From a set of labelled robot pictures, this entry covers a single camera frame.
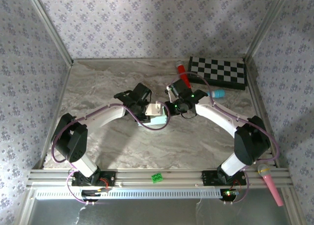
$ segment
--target gray marble surface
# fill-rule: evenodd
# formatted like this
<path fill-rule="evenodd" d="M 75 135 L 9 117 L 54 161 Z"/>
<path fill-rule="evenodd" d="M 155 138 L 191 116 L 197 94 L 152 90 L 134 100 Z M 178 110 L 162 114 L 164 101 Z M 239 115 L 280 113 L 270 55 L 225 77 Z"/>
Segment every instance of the gray marble surface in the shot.
<path fill-rule="evenodd" d="M 59 117 L 105 104 L 114 94 L 133 89 L 141 82 L 153 92 L 152 100 L 167 101 L 165 87 L 176 77 L 175 60 L 79 60 L 74 63 L 62 101 Z M 192 84 L 207 91 L 205 85 Z M 248 90 L 225 89 L 217 99 L 227 108 L 253 116 Z M 222 128 L 201 116 L 172 117 L 162 131 L 137 126 L 129 116 L 99 128 L 88 137 L 87 154 L 100 168 L 215 168 L 233 152 L 234 140 Z M 45 168 L 68 168 L 52 161 L 47 153 Z"/>

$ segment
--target floral wallpaper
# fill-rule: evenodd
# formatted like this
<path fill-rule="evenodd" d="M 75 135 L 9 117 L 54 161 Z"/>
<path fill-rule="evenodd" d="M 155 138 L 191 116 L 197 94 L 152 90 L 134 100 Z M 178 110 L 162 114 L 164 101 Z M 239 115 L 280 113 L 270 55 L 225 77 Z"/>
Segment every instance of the floral wallpaper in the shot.
<path fill-rule="evenodd" d="M 67 66 L 29 0 L 0 1 L 0 224 L 40 159 Z"/>
<path fill-rule="evenodd" d="M 272 0 L 41 0 L 72 58 L 242 57 Z"/>
<path fill-rule="evenodd" d="M 314 224 L 314 0 L 287 0 L 254 56 L 257 84 L 308 224 Z"/>

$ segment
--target white vent grille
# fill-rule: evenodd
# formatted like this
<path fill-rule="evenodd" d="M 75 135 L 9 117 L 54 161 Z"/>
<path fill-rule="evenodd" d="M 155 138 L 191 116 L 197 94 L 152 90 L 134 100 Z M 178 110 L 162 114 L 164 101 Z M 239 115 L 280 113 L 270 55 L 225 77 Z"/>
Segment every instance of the white vent grille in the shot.
<path fill-rule="evenodd" d="M 80 192 L 74 195 L 81 198 Z M 38 191 L 37 199 L 72 199 L 69 192 L 43 192 Z M 102 193 L 98 199 L 175 199 L 175 198 L 222 198 L 219 189 L 149 189 L 130 190 L 117 189 Z"/>

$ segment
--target green block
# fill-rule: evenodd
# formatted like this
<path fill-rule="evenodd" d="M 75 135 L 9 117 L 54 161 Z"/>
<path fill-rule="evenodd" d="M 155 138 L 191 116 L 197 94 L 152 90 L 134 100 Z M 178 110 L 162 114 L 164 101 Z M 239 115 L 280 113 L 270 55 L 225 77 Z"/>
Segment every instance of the green block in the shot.
<path fill-rule="evenodd" d="M 156 173 L 152 175 L 152 181 L 153 183 L 161 182 L 163 180 L 161 173 Z"/>

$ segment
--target pink microphone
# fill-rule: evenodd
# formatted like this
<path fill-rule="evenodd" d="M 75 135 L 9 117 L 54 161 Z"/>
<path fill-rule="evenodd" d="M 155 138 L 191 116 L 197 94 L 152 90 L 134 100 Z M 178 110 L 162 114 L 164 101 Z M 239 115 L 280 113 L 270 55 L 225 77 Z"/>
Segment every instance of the pink microphone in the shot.
<path fill-rule="evenodd" d="M 281 197 L 280 197 L 280 195 L 279 195 L 279 193 L 277 191 L 277 188 L 276 188 L 276 186 L 274 184 L 274 181 L 273 181 L 273 179 L 272 179 L 272 177 L 270 175 L 269 167 L 267 165 L 259 165 L 257 167 L 257 170 L 258 170 L 260 176 L 262 176 L 264 181 L 266 182 L 266 184 L 267 184 L 271 194 L 273 195 L 277 205 L 278 206 L 283 206 L 284 203 L 281 200 Z"/>

